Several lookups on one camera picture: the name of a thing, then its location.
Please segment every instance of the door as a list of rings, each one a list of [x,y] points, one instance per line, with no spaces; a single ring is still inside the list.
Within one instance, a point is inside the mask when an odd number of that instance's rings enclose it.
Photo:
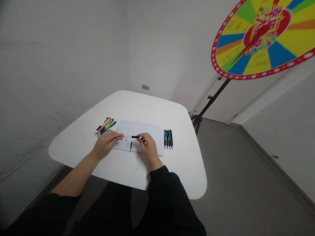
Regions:
[[[231,80],[202,117],[224,123],[229,122],[286,72],[288,70],[261,79]],[[214,83],[212,82],[213,84],[206,94],[203,93],[205,95],[201,102],[196,105],[197,108],[193,110],[192,115],[198,115],[203,110],[209,101],[208,97],[214,96],[226,80],[226,78],[219,75],[214,79]]]

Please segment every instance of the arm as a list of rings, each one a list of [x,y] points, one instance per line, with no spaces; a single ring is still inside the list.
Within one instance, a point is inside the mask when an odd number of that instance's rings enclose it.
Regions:
[[[136,231],[149,234],[154,229],[161,235],[206,235],[179,177],[170,173],[159,159],[153,138],[145,133],[137,136],[142,137],[138,141],[151,167],[151,182],[150,200]]]
[[[93,173],[100,160],[112,149],[123,134],[112,130],[106,131],[96,141],[93,150],[51,191],[59,196],[77,197]]]
[[[112,130],[101,135],[83,160],[40,202],[25,211],[6,230],[7,235],[61,235],[79,196],[100,160],[112,149],[122,134]]]

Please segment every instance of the tripod stand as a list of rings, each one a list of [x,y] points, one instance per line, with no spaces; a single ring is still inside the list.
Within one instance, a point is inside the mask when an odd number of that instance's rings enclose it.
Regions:
[[[208,99],[209,102],[207,103],[207,105],[204,107],[204,109],[200,112],[199,115],[194,115],[191,120],[193,121],[193,126],[195,128],[195,132],[196,135],[198,134],[199,128],[200,128],[200,124],[202,121],[202,115],[206,112],[206,110],[211,106],[212,103],[214,103],[214,101],[217,99],[217,97],[219,96],[219,94],[223,91],[223,89],[228,85],[228,83],[230,82],[230,79],[226,79],[226,81],[222,84],[222,86],[219,88],[219,90],[216,92],[216,94],[211,97],[209,96]]]

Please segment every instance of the white paper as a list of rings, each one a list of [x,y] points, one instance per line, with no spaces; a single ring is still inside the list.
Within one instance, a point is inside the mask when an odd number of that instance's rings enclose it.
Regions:
[[[126,120],[121,120],[118,124],[118,133],[123,133],[127,136],[136,136],[140,133],[149,133],[155,140],[157,145],[157,154],[163,156],[164,154],[164,130],[160,126],[147,125],[143,123],[131,122]],[[124,138],[124,140],[119,140],[115,143],[115,149],[130,151],[130,144],[132,142],[131,151],[142,152],[140,143],[137,139]]]

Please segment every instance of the electrical outlet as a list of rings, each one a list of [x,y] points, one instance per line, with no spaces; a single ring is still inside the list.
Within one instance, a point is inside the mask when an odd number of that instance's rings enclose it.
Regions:
[[[149,90],[149,87],[150,86],[142,85],[142,88],[145,89],[145,90]]]

